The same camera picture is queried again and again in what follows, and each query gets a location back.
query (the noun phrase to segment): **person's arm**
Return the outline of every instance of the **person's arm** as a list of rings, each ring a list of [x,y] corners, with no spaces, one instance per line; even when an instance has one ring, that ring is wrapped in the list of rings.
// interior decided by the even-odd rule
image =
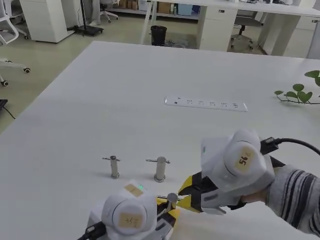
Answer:
[[[320,237],[320,179],[285,165],[275,169],[268,189],[243,196],[243,202],[262,201],[294,228]]]

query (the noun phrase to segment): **metal pin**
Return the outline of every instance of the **metal pin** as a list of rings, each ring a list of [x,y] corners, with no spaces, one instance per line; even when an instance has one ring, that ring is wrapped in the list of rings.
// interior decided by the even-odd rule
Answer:
[[[146,159],[146,161],[156,163],[156,172],[154,175],[154,180],[158,183],[162,183],[166,179],[166,175],[165,175],[166,164],[169,164],[170,161],[166,160],[166,158],[163,156],[158,157],[157,160]]]
[[[117,159],[116,156],[111,156],[111,157],[104,157],[102,158],[104,160],[110,160],[111,164],[111,177],[113,179],[117,179],[120,176],[120,173],[118,172],[118,163],[120,162],[120,159]]]
[[[178,195],[173,192],[169,193],[167,196],[168,206],[166,207],[165,211],[168,213],[169,211],[176,209],[177,202],[178,202]]]
[[[162,195],[157,195],[157,196],[155,196],[156,198],[158,198],[158,199],[165,199],[165,200],[167,200],[168,199],[168,197],[167,196],[162,196]],[[183,198],[182,197],[177,197],[177,202],[179,202],[179,201],[181,201]]]

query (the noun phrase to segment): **plant leaf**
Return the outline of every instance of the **plant leaf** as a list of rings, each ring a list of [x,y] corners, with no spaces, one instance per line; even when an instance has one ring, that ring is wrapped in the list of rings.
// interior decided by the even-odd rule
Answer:
[[[298,98],[303,102],[304,104],[310,100],[313,93],[310,91],[308,93],[305,93],[303,91],[298,92]]]
[[[317,84],[320,87],[320,77],[316,77],[314,80],[315,84]]]
[[[317,78],[317,77],[319,77],[319,73],[320,73],[320,71],[319,70],[313,70],[313,71],[308,71],[308,72],[306,72],[304,75],[306,76],[306,77],[309,77],[309,78]]]
[[[286,96],[286,97],[290,97],[290,98],[295,98],[295,99],[298,98],[297,94],[294,93],[293,91],[288,91],[288,92],[285,94],[285,96]]]
[[[303,84],[297,83],[297,84],[293,85],[292,88],[293,88],[293,90],[300,92],[305,88],[305,86]]]
[[[274,94],[277,95],[277,96],[280,95],[280,94],[283,94],[283,93],[284,93],[284,91],[281,91],[281,90],[278,90],[278,91],[274,92]]]

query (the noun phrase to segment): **table surface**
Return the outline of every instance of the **table surface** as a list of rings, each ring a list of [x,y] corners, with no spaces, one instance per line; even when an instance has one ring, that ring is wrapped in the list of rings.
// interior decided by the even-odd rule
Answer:
[[[273,92],[304,83],[320,61],[93,42],[0,135],[0,233],[4,240],[75,240],[90,209],[126,181],[158,195],[177,192],[200,167],[203,137],[241,128],[261,137],[298,138],[319,146],[317,106],[279,102]],[[248,112],[167,106],[166,95],[244,102]],[[110,178],[116,155],[120,178]],[[320,175],[311,150],[283,144],[286,164]],[[156,164],[171,161],[166,180]],[[182,211],[172,240],[311,240],[262,203],[225,216]]]
[[[309,7],[299,7],[283,4],[232,2],[229,0],[161,0],[165,3],[190,4],[200,6],[214,6],[226,9],[257,11],[285,15],[297,15],[306,17],[320,17],[320,11]]]

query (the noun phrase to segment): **electrical outlet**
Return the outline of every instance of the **electrical outlet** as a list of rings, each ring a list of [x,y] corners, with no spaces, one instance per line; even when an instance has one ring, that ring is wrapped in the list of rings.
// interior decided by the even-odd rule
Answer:
[[[239,112],[248,111],[246,104],[240,102],[215,101],[180,96],[167,96],[164,100],[164,103],[166,105],[180,107],[219,109]]]

